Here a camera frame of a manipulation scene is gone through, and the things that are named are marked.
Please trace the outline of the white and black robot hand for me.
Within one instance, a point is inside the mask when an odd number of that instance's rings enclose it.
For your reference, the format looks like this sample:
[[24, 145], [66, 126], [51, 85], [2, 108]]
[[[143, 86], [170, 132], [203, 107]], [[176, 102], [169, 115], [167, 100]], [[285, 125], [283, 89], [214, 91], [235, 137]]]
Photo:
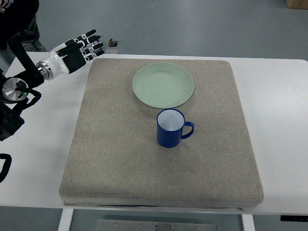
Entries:
[[103, 42], [93, 29], [85, 34], [67, 40], [50, 51], [49, 57], [38, 61], [38, 70], [45, 80], [52, 80], [58, 75], [71, 74], [87, 62], [104, 54]]

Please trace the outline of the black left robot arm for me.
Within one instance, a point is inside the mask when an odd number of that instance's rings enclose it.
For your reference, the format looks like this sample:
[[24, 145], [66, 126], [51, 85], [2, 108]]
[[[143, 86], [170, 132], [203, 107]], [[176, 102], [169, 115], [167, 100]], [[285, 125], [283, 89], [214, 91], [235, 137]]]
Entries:
[[8, 41], [8, 47], [24, 67], [24, 71], [5, 77], [0, 72], [0, 140], [12, 136], [24, 123], [23, 110], [33, 106], [41, 93], [34, 90], [42, 83], [44, 77], [26, 53], [23, 43], [33, 41], [33, 32], [20, 31]]

